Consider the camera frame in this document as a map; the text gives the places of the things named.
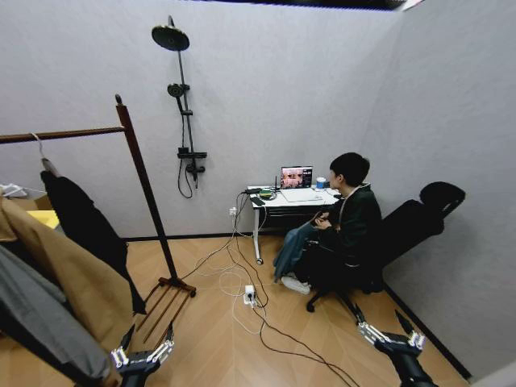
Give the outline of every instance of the keyboard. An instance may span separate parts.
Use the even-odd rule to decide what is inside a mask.
[[[282,189],[280,192],[287,202],[316,202],[323,199],[320,192],[315,192],[311,188]]]

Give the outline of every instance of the baseboard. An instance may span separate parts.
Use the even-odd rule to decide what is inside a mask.
[[[462,375],[466,380],[472,377],[472,374],[459,362],[459,360],[453,356],[448,348],[440,342],[439,339],[432,333],[432,331],[416,316],[411,308],[399,298],[399,296],[392,290],[387,284],[384,284],[385,291],[387,294],[399,305],[399,307],[405,312],[407,316],[421,329],[421,332],[437,347],[441,354],[450,362],[450,364]]]
[[[260,235],[285,235],[286,231],[260,231]],[[252,235],[252,232],[241,232],[246,236]],[[197,238],[229,238],[230,232],[220,234],[189,234],[189,235],[166,235],[167,239],[197,239]],[[143,240],[158,240],[157,236],[136,236],[130,238],[122,238],[126,242],[140,242]]]

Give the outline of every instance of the laptop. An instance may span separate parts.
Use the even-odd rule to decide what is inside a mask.
[[[312,167],[281,168],[280,190],[287,202],[312,202],[323,199],[320,193],[310,189],[312,169]]]

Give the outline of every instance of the robotic arm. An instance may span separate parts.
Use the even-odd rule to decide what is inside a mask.
[[[122,375],[122,387],[143,387],[147,377],[155,372],[174,349],[173,328],[170,325],[165,341],[153,351],[131,352],[126,354],[125,349],[131,341],[131,330],[123,337],[120,347],[111,351],[116,370]]]
[[[408,337],[377,330],[367,324],[357,304],[354,309],[358,331],[378,351],[385,353],[391,359],[402,381],[401,387],[438,387],[418,362],[418,356],[422,352],[426,338],[416,332],[406,318],[396,310],[397,319],[409,335]]]

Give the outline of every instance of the chair backrest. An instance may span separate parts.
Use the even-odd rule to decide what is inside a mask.
[[[443,218],[465,198],[465,192],[441,181],[422,189],[421,202],[409,200],[385,217],[364,241],[364,258],[371,268],[383,269],[423,240],[441,234]]]
[[[425,206],[440,212],[445,218],[464,201],[466,193],[450,183],[436,181],[423,188],[419,198]]]

